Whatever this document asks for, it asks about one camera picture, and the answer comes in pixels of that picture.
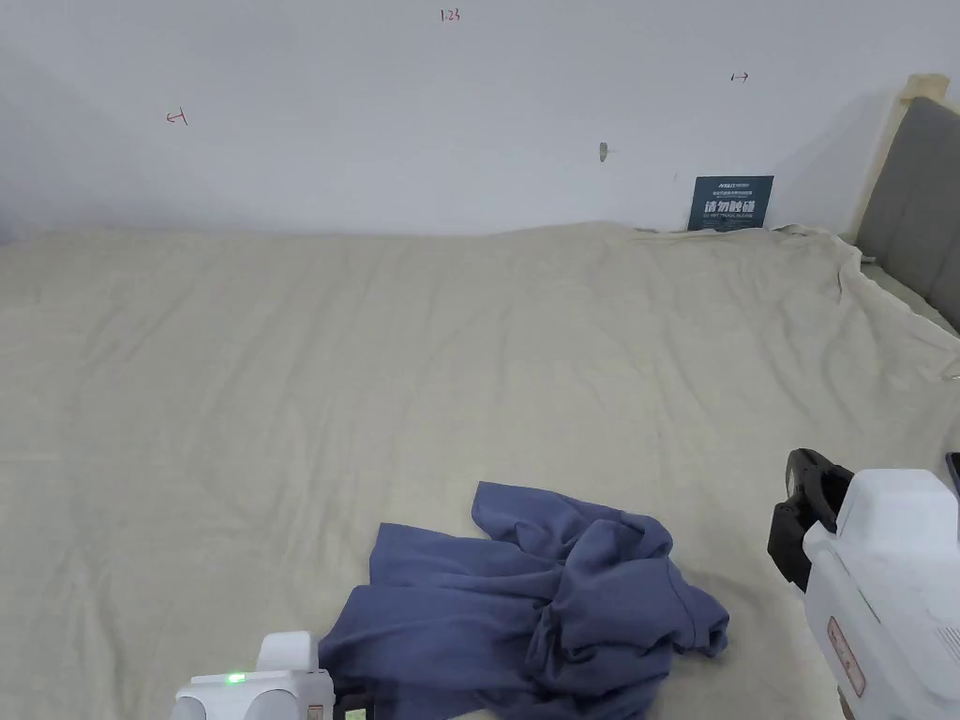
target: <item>crumpled fabric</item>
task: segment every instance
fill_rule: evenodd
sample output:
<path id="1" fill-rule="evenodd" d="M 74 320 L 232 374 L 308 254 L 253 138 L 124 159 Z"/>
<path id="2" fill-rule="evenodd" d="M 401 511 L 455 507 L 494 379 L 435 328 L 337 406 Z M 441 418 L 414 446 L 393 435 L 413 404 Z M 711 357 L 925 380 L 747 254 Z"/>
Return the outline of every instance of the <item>crumpled fabric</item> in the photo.
<path id="1" fill-rule="evenodd" d="M 727 611 L 652 517 L 494 483 L 471 514 L 489 540 L 381 525 L 370 584 L 320 643 L 381 720 L 641 718 L 674 651 L 727 646 Z"/>

